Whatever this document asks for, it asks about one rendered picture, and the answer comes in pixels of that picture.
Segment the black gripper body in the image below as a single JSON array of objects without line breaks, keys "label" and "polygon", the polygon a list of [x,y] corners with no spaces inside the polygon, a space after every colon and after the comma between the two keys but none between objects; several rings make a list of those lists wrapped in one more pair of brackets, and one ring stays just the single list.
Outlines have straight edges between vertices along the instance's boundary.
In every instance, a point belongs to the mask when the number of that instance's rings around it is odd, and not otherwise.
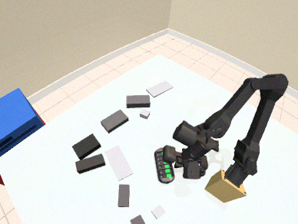
[{"label": "black gripper body", "polygon": [[163,147],[163,162],[165,163],[175,163],[175,160],[177,159],[177,163],[181,164],[180,162],[183,160],[193,159],[194,161],[201,160],[199,162],[201,168],[204,170],[207,170],[209,165],[207,162],[207,156],[197,156],[191,149],[191,147],[188,147],[187,149],[183,148],[182,152],[177,152],[175,147],[172,147],[170,145],[165,145]]}]

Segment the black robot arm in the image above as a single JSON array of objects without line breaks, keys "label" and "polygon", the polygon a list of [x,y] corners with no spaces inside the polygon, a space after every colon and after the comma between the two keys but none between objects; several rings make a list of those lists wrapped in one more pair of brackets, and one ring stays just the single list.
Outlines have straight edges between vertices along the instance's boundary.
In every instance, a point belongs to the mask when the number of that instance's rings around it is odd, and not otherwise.
[{"label": "black robot arm", "polygon": [[[208,117],[204,123],[192,126],[185,120],[176,128],[173,139],[187,147],[191,147],[195,155],[203,156],[214,150],[219,152],[219,141],[228,131],[233,117],[237,115],[245,103],[260,90],[260,102],[246,137],[238,140],[234,147],[233,160],[225,172],[224,178],[237,188],[249,176],[257,173],[257,160],[260,154],[260,140],[273,112],[274,105],[284,95],[288,80],[284,74],[267,74],[263,78],[247,78],[238,91],[226,102],[218,112]],[[211,138],[213,137],[213,138]],[[197,180],[206,175],[206,170],[199,166],[201,160],[181,161],[184,165],[184,179]]]}]

